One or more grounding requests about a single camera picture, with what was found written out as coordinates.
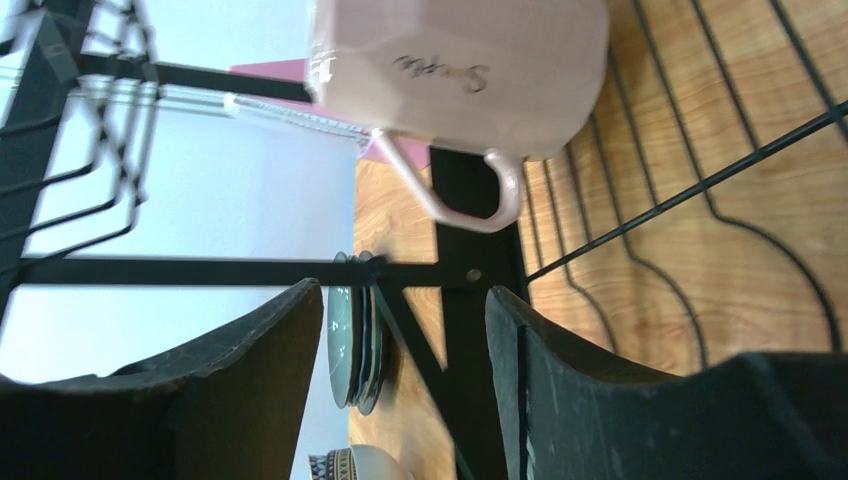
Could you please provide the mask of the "pink mug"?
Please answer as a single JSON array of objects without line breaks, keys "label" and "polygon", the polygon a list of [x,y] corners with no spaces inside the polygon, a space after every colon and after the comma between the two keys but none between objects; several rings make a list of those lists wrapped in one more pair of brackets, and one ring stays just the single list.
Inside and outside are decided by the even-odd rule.
[{"label": "pink mug", "polygon": [[[306,86],[368,131],[434,220],[494,233],[521,214],[524,161],[556,156],[587,123],[609,33],[603,1],[315,1]],[[410,134],[481,155],[498,180],[496,211],[449,208],[401,150]]]}]

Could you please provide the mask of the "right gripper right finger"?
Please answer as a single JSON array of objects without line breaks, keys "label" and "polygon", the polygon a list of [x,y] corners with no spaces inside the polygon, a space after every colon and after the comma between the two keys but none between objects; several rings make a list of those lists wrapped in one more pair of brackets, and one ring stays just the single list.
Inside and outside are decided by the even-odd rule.
[{"label": "right gripper right finger", "polygon": [[688,376],[620,357],[492,288],[512,479],[843,479],[847,358],[749,352]]}]

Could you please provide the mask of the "black bottom plate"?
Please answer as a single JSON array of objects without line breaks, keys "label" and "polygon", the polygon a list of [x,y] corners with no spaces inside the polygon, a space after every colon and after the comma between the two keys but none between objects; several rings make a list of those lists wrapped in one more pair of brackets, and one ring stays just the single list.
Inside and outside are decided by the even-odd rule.
[{"label": "black bottom plate", "polygon": [[382,315],[376,304],[374,289],[371,286],[365,288],[363,298],[368,311],[366,326],[369,331],[367,342],[369,373],[362,384],[364,392],[360,394],[357,408],[361,415],[368,416],[373,412],[382,388],[385,364],[385,332]]}]

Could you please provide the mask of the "white patterned bowl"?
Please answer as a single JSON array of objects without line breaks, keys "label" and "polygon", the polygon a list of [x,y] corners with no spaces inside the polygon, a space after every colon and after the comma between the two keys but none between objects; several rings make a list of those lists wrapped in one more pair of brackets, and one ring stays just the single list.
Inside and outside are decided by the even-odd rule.
[{"label": "white patterned bowl", "polygon": [[356,444],[309,456],[312,480],[413,480],[412,473],[385,450]]}]

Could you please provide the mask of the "pink metronome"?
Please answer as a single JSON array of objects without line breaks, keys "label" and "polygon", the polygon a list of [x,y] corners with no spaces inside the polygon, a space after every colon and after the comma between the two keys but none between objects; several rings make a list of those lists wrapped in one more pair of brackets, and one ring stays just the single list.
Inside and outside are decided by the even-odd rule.
[{"label": "pink metronome", "polygon": [[[304,82],[306,70],[307,60],[305,58],[237,64],[229,68],[231,73],[289,82]],[[256,97],[256,100],[267,101],[277,104],[281,108],[299,111],[298,116],[306,120],[310,127],[315,127],[325,133],[351,133],[357,137],[363,134],[363,138],[357,139],[360,146],[359,158],[386,163],[382,153],[375,145],[370,143],[370,138],[362,127],[341,121],[337,115],[329,113],[325,108],[309,103],[268,97]],[[428,141],[400,137],[398,148],[407,154],[416,169],[423,169],[430,164],[430,143]]]}]

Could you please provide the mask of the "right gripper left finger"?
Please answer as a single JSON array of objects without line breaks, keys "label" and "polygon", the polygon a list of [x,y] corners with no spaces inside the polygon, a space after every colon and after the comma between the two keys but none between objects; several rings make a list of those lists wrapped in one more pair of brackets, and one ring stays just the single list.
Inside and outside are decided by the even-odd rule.
[{"label": "right gripper left finger", "polygon": [[319,282],[115,373],[1,382],[5,479],[286,479],[322,331]]}]

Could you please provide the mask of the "black wire dish rack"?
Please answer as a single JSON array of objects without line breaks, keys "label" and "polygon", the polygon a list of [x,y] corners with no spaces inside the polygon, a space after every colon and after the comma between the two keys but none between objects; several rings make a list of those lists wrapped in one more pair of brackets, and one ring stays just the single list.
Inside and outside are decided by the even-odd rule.
[{"label": "black wire dish rack", "polygon": [[[567,148],[566,161],[578,192],[582,245],[527,272],[519,231],[509,227],[492,235],[438,227],[439,258],[432,264],[384,259],[343,266],[317,261],[179,260],[176,258],[80,257],[77,246],[27,256],[23,241],[31,232],[35,197],[53,184],[46,175],[64,103],[90,74],[111,81],[130,79],[151,88],[158,99],[166,84],[240,93],[266,93],[302,100],[305,90],[282,80],[262,80],[177,65],[154,64],[151,50],[125,54],[117,41],[110,55],[85,54],[94,36],[93,1],[20,1],[11,10],[1,51],[19,45],[25,19],[41,15],[39,31],[57,47],[30,50],[23,83],[13,101],[11,122],[1,131],[1,203],[15,213],[1,219],[1,295],[22,284],[60,286],[279,286],[282,292],[303,279],[320,286],[371,286],[401,347],[408,351],[433,396],[437,416],[447,424],[459,479],[507,479],[506,456],[493,369],[488,349],[485,304],[495,287],[530,304],[530,286],[572,264],[598,260],[614,243],[630,264],[662,282],[678,301],[691,332],[690,346],[704,365],[721,342],[717,316],[697,309],[694,287],[652,261],[648,250],[668,247],[672,237],[662,221],[704,204],[703,220],[718,237],[733,234],[727,247],[706,254],[712,276],[738,279],[751,264],[764,276],[760,284],[734,290],[752,299],[752,324],[774,326],[785,318],[826,337],[815,353],[847,358],[847,183],[824,185],[822,212],[813,219],[835,228],[822,253],[801,243],[799,235],[778,231],[776,223],[801,212],[797,194],[759,198],[766,214],[745,219],[721,208],[719,193],[741,191],[742,175],[791,153],[812,168],[813,143],[826,142],[829,164],[847,166],[847,90],[837,86],[836,69],[847,64],[847,5],[843,1],[757,1],[755,26],[742,29],[742,11],[729,4],[689,1],[674,19],[670,2],[628,1],[624,5],[632,42],[615,41],[610,58],[610,94],[590,131]],[[595,157],[609,168],[616,157],[640,166],[649,193],[659,184],[660,166],[688,165],[694,181],[680,192],[654,196],[646,210],[618,219],[602,234],[589,230],[597,221],[591,183],[578,171],[579,159]]]}]

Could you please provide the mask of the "dark blue floral plate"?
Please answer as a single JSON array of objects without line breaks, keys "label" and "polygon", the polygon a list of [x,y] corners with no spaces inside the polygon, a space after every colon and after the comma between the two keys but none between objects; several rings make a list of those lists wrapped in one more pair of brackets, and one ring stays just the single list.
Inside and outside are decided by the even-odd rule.
[{"label": "dark blue floral plate", "polygon": [[346,408],[356,394],[362,357],[363,300],[360,286],[332,286],[327,300],[329,378],[334,401]]}]

